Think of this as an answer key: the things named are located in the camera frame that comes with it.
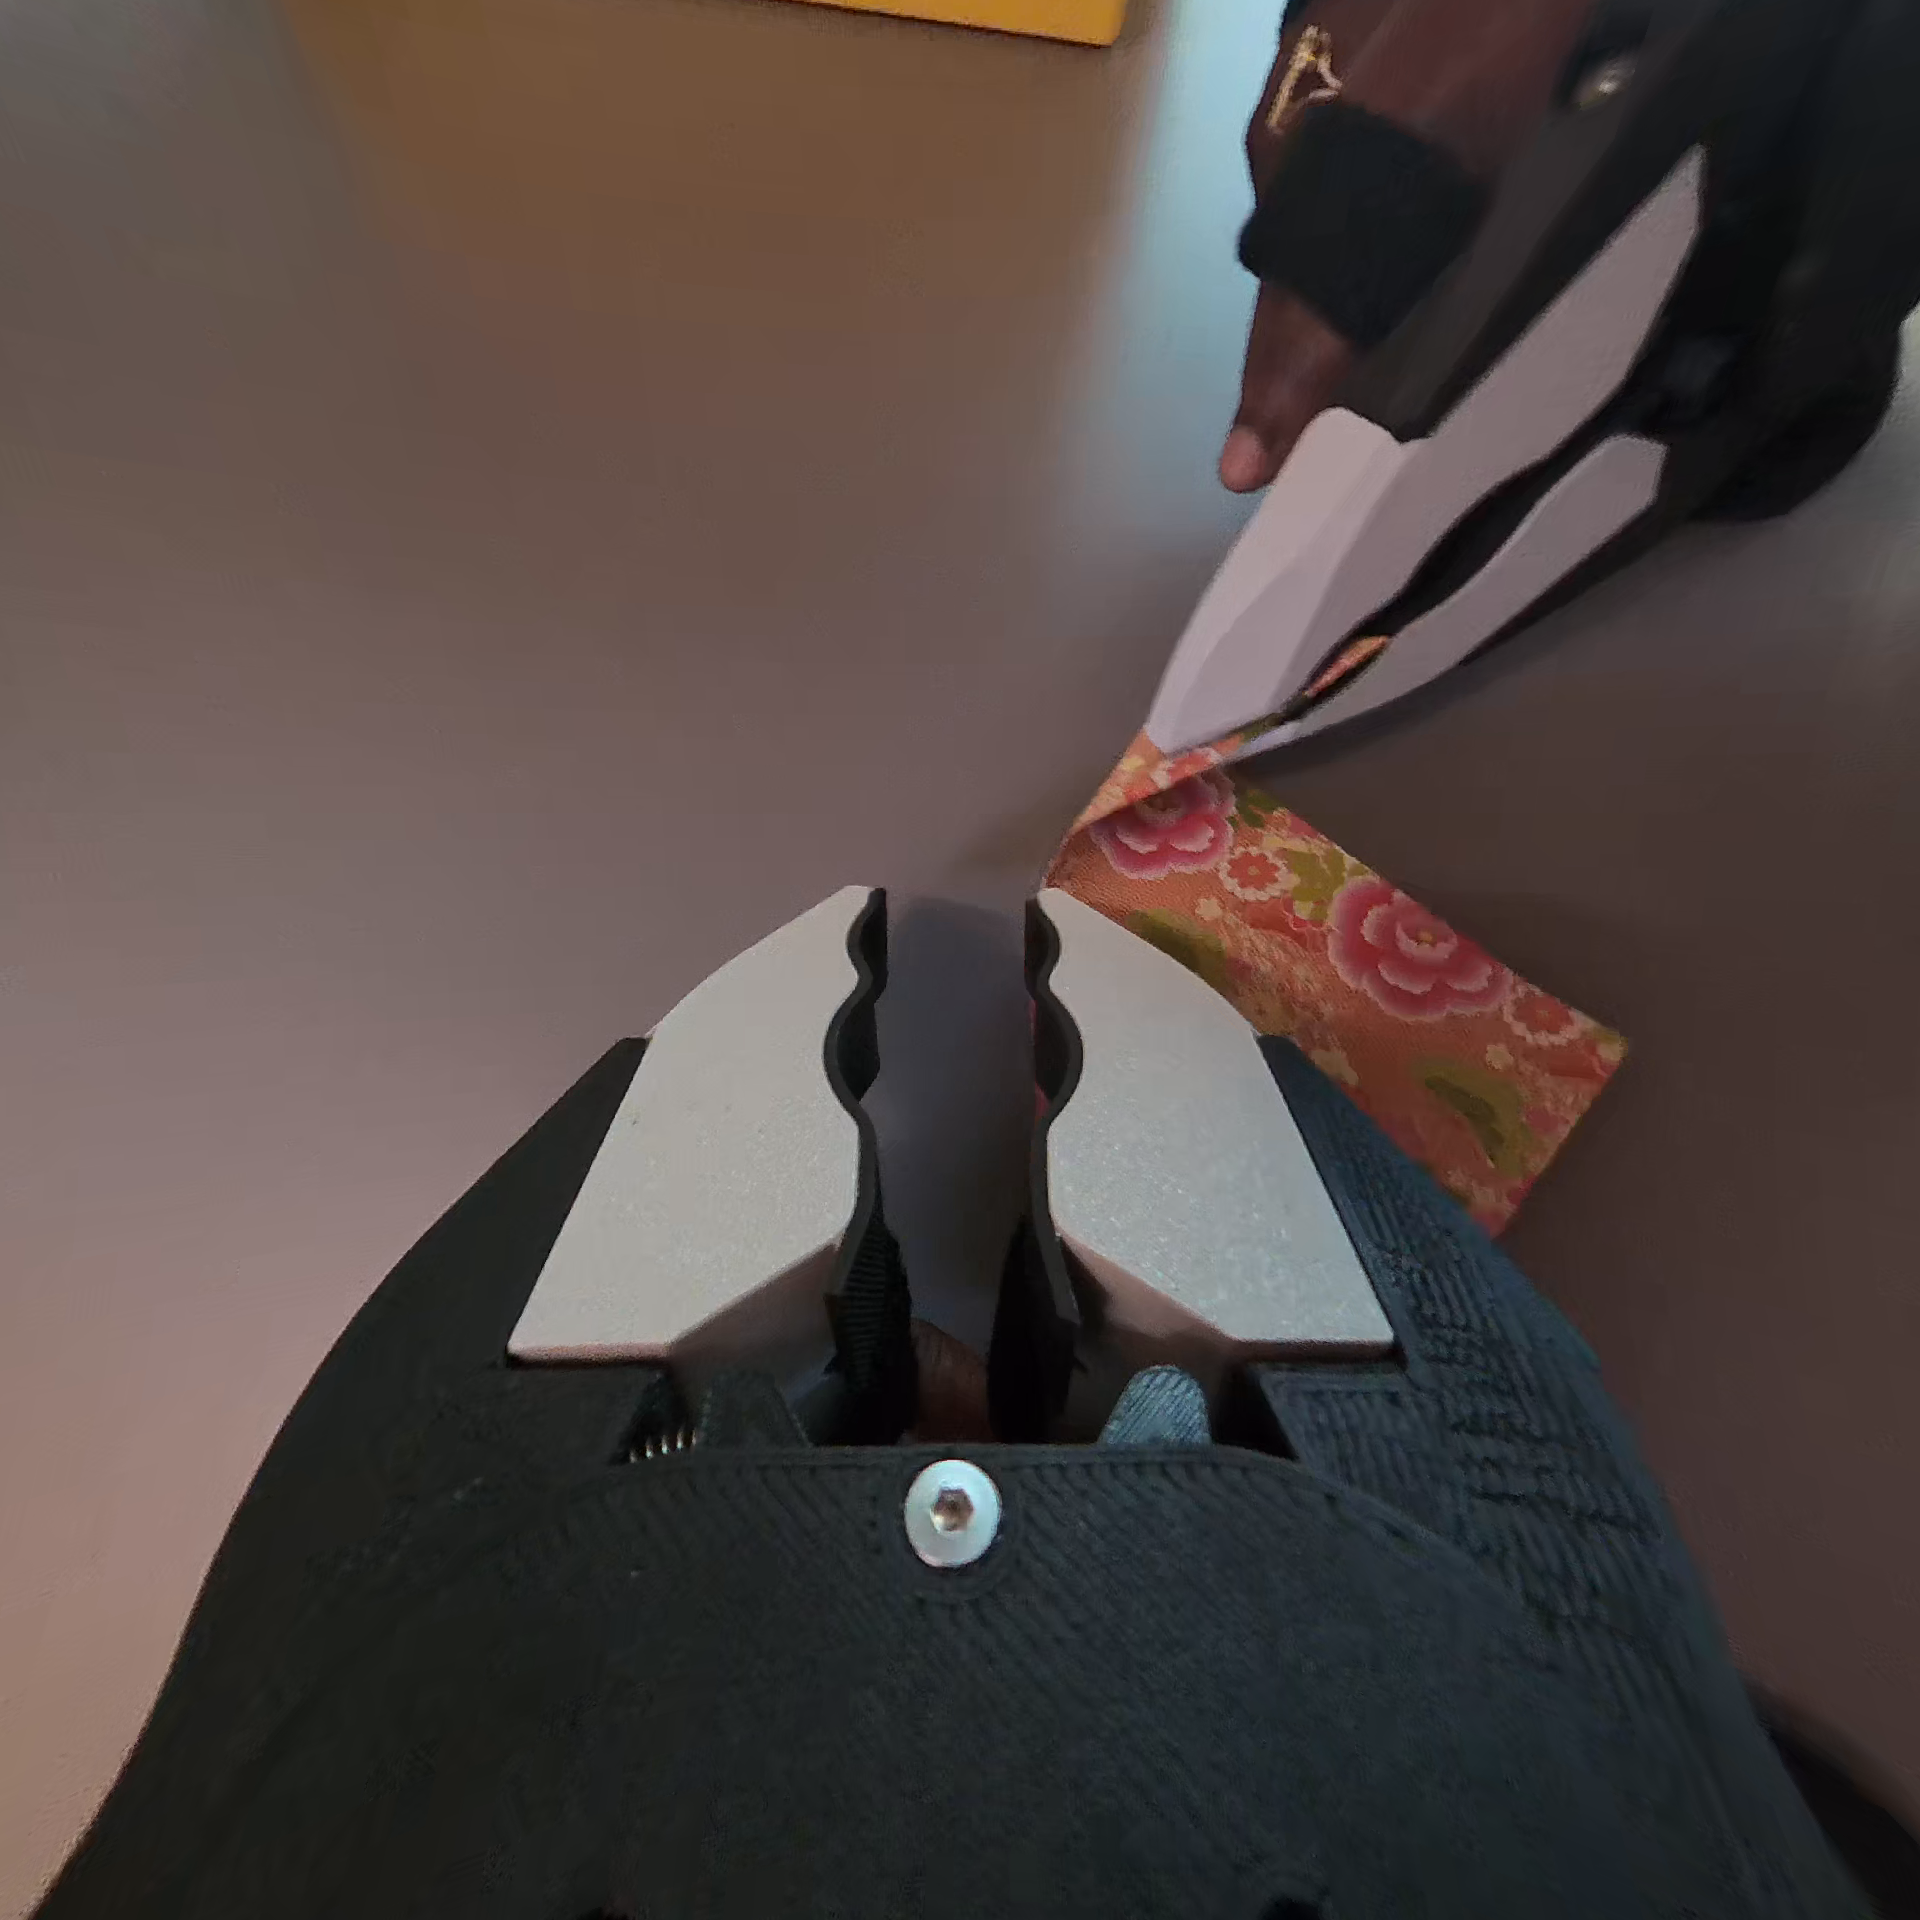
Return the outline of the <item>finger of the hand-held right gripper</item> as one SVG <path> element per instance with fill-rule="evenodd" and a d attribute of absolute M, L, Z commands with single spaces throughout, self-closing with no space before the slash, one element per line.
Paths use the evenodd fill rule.
<path fill-rule="evenodd" d="M 1167 756 L 1278 714 L 1443 538 L 1625 386 L 1703 227 L 1686 152 L 1428 435 L 1333 407 L 1309 423 L 1200 595 L 1146 716 Z"/>
<path fill-rule="evenodd" d="M 1642 518 L 1666 466 L 1662 440 L 1596 440 L 1504 486 L 1318 664 L 1278 735 L 1338 728 L 1448 677 Z"/>

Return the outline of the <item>person's right hand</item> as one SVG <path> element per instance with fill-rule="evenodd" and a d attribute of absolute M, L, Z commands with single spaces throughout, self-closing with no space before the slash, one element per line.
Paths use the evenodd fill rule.
<path fill-rule="evenodd" d="M 1474 238 L 1582 39 L 1585 3 L 1285 4 L 1247 132 L 1258 285 L 1219 459 L 1268 486 Z"/>

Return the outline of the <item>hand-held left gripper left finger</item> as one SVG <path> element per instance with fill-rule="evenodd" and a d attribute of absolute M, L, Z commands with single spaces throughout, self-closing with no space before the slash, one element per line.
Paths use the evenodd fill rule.
<path fill-rule="evenodd" d="M 520 1365 L 827 1375 L 872 1200 L 886 896 L 850 884 L 710 973 L 644 1037 L 508 1336 Z"/>

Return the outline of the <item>yellow box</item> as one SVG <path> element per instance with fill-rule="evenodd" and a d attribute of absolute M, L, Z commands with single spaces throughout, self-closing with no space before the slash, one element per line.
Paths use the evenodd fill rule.
<path fill-rule="evenodd" d="M 1082 50 L 1113 48 L 1131 3 L 793 3 L 795 8 Z"/>

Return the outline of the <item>floral origami paper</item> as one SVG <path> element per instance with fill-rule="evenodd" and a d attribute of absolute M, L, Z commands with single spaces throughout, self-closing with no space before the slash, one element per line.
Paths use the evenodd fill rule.
<path fill-rule="evenodd" d="M 1044 884 L 1294 1045 L 1500 1236 L 1626 1056 L 1245 773 L 1255 732 L 1141 732 Z"/>

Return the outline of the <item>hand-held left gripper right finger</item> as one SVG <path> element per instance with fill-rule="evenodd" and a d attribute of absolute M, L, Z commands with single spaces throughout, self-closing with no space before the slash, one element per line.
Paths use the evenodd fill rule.
<path fill-rule="evenodd" d="M 1226 996 L 1063 889 L 1044 1009 L 1066 1089 L 1047 1222 L 1117 1359 L 1386 1359 L 1394 1333 L 1263 1053 Z"/>

